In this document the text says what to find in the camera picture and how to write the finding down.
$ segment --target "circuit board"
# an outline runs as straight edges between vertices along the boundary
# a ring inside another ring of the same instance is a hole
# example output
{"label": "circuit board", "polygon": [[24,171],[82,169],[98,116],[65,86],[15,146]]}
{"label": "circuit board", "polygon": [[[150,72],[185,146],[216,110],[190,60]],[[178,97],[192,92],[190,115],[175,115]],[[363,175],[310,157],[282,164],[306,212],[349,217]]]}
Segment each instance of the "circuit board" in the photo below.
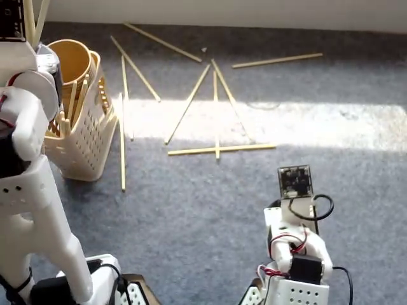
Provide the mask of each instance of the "circuit board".
{"label": "circuit board", "polygon": [[278,173],[282,200],[313,196],[309,165],[281,167]]}
{"label": "circuit board", "polygon": [[0,41],[25,41],[22,0],[0,0]]}

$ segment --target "white plastic bracket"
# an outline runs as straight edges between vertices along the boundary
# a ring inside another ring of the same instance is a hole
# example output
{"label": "white plastic bracket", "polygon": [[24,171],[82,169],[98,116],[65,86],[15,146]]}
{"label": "white plastic bracket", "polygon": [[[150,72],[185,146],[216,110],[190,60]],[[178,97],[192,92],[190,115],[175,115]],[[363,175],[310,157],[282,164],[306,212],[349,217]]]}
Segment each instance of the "white plastic bracket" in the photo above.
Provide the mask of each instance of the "white plastic bracket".
{"label": "white plastic bracket", "polygon": [[239,305],[259,305],[262,301],[259,289],[257,287],[249,287]]}
{"label": "white plastic bracket", "polygon": [[[147,305],[144,295],[137,284],[130,284],[127,287],[128,294],[132,305]],[[115,305],[128,305],[126,294],[121,294],[116,291]]]}
{"label": "white plastic bracket", "polygon": [[329,286],[270,278],[265,305],[328,305]]}

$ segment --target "plastic basket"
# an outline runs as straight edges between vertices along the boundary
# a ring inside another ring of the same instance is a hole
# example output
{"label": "plastic basket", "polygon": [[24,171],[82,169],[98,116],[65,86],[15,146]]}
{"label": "plastic basket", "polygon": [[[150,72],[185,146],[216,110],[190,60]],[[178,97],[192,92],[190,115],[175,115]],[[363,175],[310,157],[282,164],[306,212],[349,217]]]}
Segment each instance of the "plastic basket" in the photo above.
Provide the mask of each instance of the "plastic basket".
{"label": "plastic basket", "polygon": [[89,84],[78,120],[65,137],[45,137],[45,153],[65,178],[95,181],[100,178],[109,154],[118,118],[107,94],[100,57],[96,59],[93,81]]}

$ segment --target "red wire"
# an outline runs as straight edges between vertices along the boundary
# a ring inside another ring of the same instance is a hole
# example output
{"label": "red wire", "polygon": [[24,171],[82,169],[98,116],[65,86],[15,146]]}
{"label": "red wire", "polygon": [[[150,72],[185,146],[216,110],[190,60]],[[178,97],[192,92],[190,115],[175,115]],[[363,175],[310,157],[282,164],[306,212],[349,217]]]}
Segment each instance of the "red wire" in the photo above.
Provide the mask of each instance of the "red wire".
{"label": "red wire", "polygon": [[297,236],[294,236],[294,235],[289,234],[289,233],[283,233],[283,234],[280,234],[280,235],[272,238],[272,240],[270,241],[270,248],[268,249],[269,256],[272,257],[272,245],[273,245],[273,242],[275,242],[276,240],[278,240],[278,239],[280,239],[282,237],[292,237],[292,238],[295,238],[296,240],[300,241],[300,245],[298,247],[296,247],[295,249],[292,249],[291,253],[298,253],[298,252],[302,251],[305,248],[305,244],[307,242],[307,232],[305,231],[305,226],[303,226],[303,228],[304,228],[304,235],[305,235],[304,240],[301,240]]}
{"label": "red wire", "polygon": [[[7,86],[13,86],[13,84],[14,84],[16,78],[17,78],[21,73],[14,74],[14,75],[8,80]],[[7,95],[2,94],[1,97],[0,97],[0,111],[1,111],[1,108],[2,108],[2,106],[3,106],[3,103],[6,101],[6,99],[7,99]],[[5,120],[5,119],[1,119],[1,118],[0,118],[0,122],[2,122],[3,124],[5,124],[7,127],[10,127],[10,128],[15,127],[15,125],[14,125],[13,123],[10,123],[9,121],[7,121],[7,120]]]}
{"label": "red wire", "polygon": [[260,267],[261,270],[267,275],[267,276],[288,276],[288,273],[284,273],[278,270],[274,270],[272,268],[267,268],[265,266]]}
{"label": "red wire", "polygon": [[5,124],[7,127],[10,127],[10,128],[14,128],[14,127],[15,127],[15,125],[14,125],[13,123],[10,123],[10,122],[7,121],[6,119],[0,118],[0,123],[3,123],[3,124]]}
{"label": "red wire", "polygon": [[13,84],[14,84],[16,78],[17,78],[21,73],[14,74],[14,75],[8,80],[7,86],[13,86]]}

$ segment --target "perforated plastic part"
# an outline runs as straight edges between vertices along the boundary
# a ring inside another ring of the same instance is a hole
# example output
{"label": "perforated plastic part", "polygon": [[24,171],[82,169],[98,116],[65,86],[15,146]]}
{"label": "perforated plastic part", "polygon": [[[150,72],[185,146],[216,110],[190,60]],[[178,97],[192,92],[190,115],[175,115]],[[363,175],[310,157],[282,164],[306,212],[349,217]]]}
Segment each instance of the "perforated plastic part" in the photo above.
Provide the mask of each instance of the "perforated plastic part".
{"label": "perforated plastic part", "polygon": [[240,305],[259,305],[262,301],[260,291],[257,287],[250,287]]}
{"label": "perforated plastic part", "polygon": [[100,57],[78,121],[64,138],[45,137],[45,154],[66,178],[95,181],[103,173],[118,118],[109,100]]}
{"label": "perforated plastic part", "polygon": [[[140,287],[137,284],[130,284],[127,288],[128,294],[132,305],[147,305],[143,294],[140,291]],[[120,296],[120,303],[116,301],[116,305],[128,305],[126,294]]]}
{"label": "perforated plastic part", "polygon": [[274,280],[266,305],[328,305],[329,286]]}

